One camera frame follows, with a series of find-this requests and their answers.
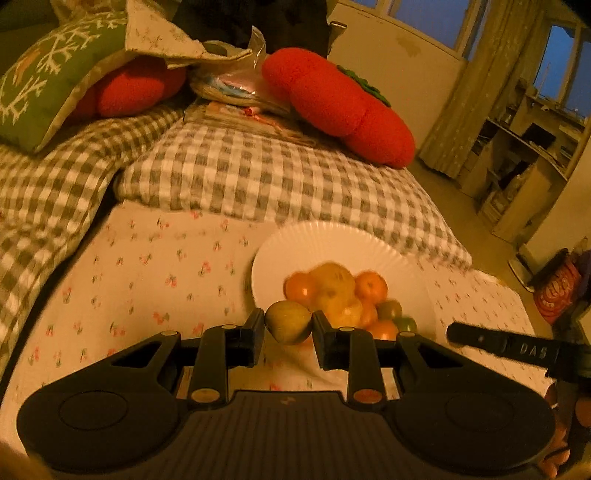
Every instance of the red bag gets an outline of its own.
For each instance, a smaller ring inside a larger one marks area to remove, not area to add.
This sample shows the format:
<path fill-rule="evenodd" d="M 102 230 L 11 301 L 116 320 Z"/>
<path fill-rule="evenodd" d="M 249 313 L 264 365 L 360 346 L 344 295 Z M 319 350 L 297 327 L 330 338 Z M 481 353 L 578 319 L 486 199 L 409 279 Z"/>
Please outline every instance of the red bag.
<path fill-rule="evenodd" d="M 572 304 L 573 292 L 577 288 L 581 274 L 570 258 L 550 278 L 550 281 L 534 293 L 535 306 L 552 325 L 556 319 Z"/>

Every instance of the bed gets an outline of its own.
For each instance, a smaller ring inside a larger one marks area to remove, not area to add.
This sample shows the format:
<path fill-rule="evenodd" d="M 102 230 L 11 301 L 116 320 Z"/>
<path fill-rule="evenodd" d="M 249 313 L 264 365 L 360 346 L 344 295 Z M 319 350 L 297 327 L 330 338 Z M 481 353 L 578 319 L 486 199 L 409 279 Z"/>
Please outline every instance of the bed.
<path fill-rule="evenodd" d="M 64 131 L 36 157 L 0 145 L 0 432 L 14 448 L 22 449 L 18 409 L 44 384 L 164 329 L 190 338 L 243 323 L 254 306 L 252 259 L 290 222 L 348 223 L 405 254 L 424 275 L 441 343 L 455 320 L 533 333 L 519 297 L 470 269 L 407 170 L 363 163 L 333 144 L 203 125 L 186 107 Z M 120 203 L 91 229 L 109 192 Z M 48 300 L 38 299 L 48 286 Z M 462 353 L 547 388 L 539 369 Z M 234 390 L 345 385 L 345 372 L 321 371 L 299 348 L 265 347 L 256 368 L 230 373 Z"/>

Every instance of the hand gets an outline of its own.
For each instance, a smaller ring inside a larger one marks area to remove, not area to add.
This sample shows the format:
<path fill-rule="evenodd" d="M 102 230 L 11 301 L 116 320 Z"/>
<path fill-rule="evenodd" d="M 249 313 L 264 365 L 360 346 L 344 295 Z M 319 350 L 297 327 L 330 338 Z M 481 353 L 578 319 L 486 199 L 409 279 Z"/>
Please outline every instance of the hand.
<path fill-rule="evenodd" d="M 558 394 L 556 391 L 556 384 L 550 385 L 544 397 L 551 406 L 556 406 L 558 403 Z M 591 398 L 580 397 L 575 406 L 575 415 L 577 421 L 584 427 L 591 427 Z M 570 450 L 566 442 L 566 427 L 558 419 L 556 411 L 554 411 L 554 419 L 556 421 L 556 428 L 554 436 L 548 447 L 549 454 L 538 463 L 538 467 L 549 477 L 556 478 L 558 469 L 565 464 L 569 459 Z M 574 478 L 586 479 L 587 476 L 575 476 Z"/>

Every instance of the white plate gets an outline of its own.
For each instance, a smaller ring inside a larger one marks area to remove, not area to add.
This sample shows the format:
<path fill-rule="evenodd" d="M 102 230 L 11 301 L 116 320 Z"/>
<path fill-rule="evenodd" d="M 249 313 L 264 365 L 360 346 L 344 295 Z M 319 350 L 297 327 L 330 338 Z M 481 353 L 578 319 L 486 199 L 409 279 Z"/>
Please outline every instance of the white plate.
<path fill-rule="evenodd" d="M 435 338 L 435 312 L 420 270 L 373 235 L 341 223 L 303 222 L 283 227 L 269 237 L 252 265 L 252 294 L 267 310 L 285 300 L 283 283 L 297 271 L 337 262 L 356 275 L 372 270 L 388 283 L 388 297 L 417 322 L 421 335 Z"/>

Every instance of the red tomato pillow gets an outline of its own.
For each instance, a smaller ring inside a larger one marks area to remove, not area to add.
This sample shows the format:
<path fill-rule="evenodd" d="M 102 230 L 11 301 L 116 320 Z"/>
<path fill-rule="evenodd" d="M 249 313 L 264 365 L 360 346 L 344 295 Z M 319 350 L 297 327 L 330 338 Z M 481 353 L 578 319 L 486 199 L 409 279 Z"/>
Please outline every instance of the red tomato pillow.
<path fill-rule="evenodd" d="M 395 168 L 412 162 L 414 138 L 402 119 L 323 57 L 283 48 L 267 58 L 262 75 L 304 119 L 366 160 Z"/>

